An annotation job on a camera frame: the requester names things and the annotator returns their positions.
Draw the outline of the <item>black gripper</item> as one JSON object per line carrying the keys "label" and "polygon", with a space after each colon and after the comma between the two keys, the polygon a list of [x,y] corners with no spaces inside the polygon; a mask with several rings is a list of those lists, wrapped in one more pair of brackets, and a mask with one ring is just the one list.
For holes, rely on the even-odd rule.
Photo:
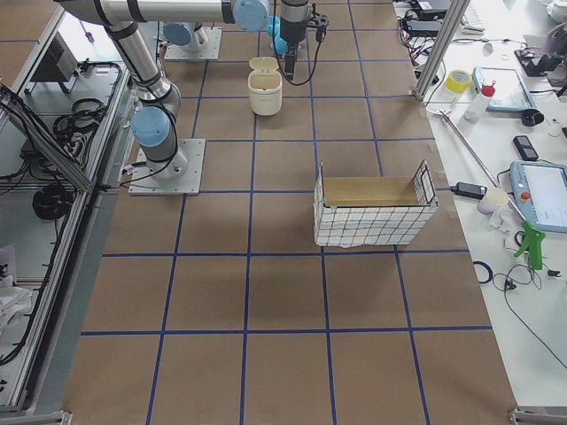
{"label": "black gripper", "polygon": [[309,27],[325,31],[330,19],[316,10],[307,0],[287,1],[280,4],[280,36],[287,42],[284,54],[284,76],[292,80],[295,73],[298,45],[306,38]]}

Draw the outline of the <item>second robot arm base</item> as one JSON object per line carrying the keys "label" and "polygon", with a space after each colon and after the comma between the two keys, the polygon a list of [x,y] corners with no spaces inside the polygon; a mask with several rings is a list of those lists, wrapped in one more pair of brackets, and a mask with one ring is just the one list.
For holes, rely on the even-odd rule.
{"label": "second robot arm base", "polygon": [[207,42],[200,22],[165,21],[163,34],[168,43],[188,52],[203,50]]}

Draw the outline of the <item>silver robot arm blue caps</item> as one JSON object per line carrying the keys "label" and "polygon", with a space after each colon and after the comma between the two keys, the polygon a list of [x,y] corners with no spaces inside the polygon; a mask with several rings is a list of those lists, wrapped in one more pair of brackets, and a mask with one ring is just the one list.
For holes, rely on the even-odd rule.
{"label": "silver robot arm blue caps", "polygon": [[61,1],[66,12],[77,19],[102,26],[125,62],[145,105],[158,105],[175,117],[181,95],[157,65],[147,48],[140,23],[145,22],[224,22],[247,32],[259,32],[270,15],[280,18],[280,36],[287,43],[281,74],[291,85],[299,44],[307,30],[316,30],[322,43],[330,20],[308,1]]}

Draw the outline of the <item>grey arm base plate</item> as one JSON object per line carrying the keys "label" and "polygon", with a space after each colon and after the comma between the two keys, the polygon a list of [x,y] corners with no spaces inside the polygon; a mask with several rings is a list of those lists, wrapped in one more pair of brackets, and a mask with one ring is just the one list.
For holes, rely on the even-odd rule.
{"label": "grey arm base plate", "polygon": [[206,151],[205,139],[179,139],[178,151],[172,162],[164,165],[150,162],[137,167],[129,184],[131,196],[173,196],[187,194],[197,196],[200,192],[203,163]]}

